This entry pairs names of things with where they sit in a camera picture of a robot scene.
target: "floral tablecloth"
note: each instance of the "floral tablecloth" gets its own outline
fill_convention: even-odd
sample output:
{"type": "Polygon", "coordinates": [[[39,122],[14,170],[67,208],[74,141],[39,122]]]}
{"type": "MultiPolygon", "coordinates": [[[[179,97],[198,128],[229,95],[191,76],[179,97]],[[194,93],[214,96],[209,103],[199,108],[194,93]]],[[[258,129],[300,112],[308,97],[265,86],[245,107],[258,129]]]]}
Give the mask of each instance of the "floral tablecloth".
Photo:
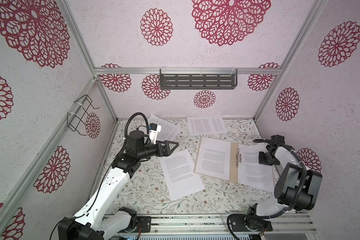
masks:
{"type": "MultiPolygon", "coordinates": [[[[193,161],[196,160],[201,136],[189,136],[186,120],[168,120],[181,127],[180,134],[174,139],[179,143],[176,151],[187,149],[193,161]]],[[[106,171],[123,144],[124,128],[127,121],[120,121],[115,135],[109,158],[106,161],[106,171]]],[[[133,120],[129,124],[129,132],[142,120],[133,120]]],[[[225,120],[227,134],[204,135],[216,139],[253,145],[253,139],[260,138],[259,131],[253,120],[225,120]]],[[[248,206],[263,202],[273,196],[273,193],[252,188],[239,183],[233,183],[215,177],[200,175],[205,190],[171,201],[165,183],[163,171],[157,157],[143,162],[132,177],[117,194],[107,214],[114,214],[120,207],[134,209],[138,214],[226,214],[243,213],[248,206]]]]}

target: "metal clip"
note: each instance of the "metal clip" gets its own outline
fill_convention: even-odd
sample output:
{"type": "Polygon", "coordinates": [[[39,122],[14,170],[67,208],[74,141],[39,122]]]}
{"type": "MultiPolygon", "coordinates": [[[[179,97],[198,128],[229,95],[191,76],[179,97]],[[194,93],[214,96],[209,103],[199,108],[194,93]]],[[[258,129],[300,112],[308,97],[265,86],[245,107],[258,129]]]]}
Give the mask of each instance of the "metal clip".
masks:
{"type": "Polygon", "coordinates": [[[241,163],[240,148],[239,148],[239,150],[237,151],[237,154],[236,154],[236,167],[239,167],[239,163],[241,163]]]}

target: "wire rack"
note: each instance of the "wire rack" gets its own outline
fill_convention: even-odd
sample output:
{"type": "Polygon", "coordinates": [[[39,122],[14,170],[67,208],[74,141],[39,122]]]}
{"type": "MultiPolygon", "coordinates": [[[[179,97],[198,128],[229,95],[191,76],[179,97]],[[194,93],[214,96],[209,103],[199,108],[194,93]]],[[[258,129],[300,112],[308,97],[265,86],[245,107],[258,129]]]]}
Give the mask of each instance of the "wire rack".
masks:
{"type": "Polygon", "coordinates": [[[79,109],[76,111],[76,113],[73,113],[73,112],[68,112],[67,113],[67,126],[69,127],[70,130],[72,130],[73,132],[78,132],[80,135],[82,136],[86,136],[87,134],[81,134],[79,131],[78,131],[78,126],[80,124],[80,122],[82,122],[84,125],[85,125],[85,122],[83,122],[82,118],[85,116],[85,115],[89,115],[89,113],[87,112],[88,108],[89,107],[92,107],[93,109],[99,109],[100,107],[98,108],[95,108],[93,107],[92,105],[92,99],[86,94],[86,95],[83,95],[82,97],[78,98],[74,103],[77,103],[80,105],[80,108],[79,109],[83,109],[84,112],[83,112],[83,115],[80,117],[77,113],[79,111],[79,109]],[[83,105],[85,105],[85,103],[88,102],[88,106],[85,108],[83,107],[83,105]],[[78,119],[79,121],[77,122],[76,126],[72,125],[72,122],[75,120],[75,119],[78,119]]]}

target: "open folder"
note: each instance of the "open folder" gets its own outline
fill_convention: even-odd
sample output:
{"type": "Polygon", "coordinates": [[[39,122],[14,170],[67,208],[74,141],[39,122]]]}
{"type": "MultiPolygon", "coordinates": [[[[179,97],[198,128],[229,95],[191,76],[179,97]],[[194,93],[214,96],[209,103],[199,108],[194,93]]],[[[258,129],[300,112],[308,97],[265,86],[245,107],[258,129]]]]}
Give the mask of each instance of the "open folder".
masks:
{"type": "Polygon", "coordinates": [[[266,151],[265,146],[202,137],[194,172],[273,192],[272,167],[259,164],[259,152],[266,151]]]}

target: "sheet of paper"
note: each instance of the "sheet of paper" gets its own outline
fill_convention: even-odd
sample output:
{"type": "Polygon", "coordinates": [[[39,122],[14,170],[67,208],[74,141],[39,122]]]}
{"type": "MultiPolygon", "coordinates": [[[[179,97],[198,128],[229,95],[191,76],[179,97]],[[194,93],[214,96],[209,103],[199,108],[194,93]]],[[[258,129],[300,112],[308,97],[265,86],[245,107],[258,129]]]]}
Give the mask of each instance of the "sheet of paper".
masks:
{"type": "Polygon", "coordinates": [[[201,139],[195,172],[229,180],[230,142],[201,139]]]}
{"type": "Polygon", "coordinates": [[[247,146],[239,144],[241,163],[237,171],[239,183],[273,192],[273,171],[271,166],[259,164],[259,152],[266,151],[266,143],[247,146]]]}
{"type": "Polygon", "coordinates": [[[191,136],[227,133],[221,116],[187,117],[191,136]]]}
{"type": "Polygon", "coordinates": [[[205,189],[200,175],[193,172],[194,164],[188,150],[160,157],[171,201],[205,189]]]}
{"type": "Polygon", "coordinates": [[[149,117],[148,123],[156,123],[157,125],[161,125],[161,131],[157,134],[158,141],[173,141],[181,131],[181,127],[174,125],[173,123],[170,123],[164,119],[156,117],[153,114],[149,117]]]}

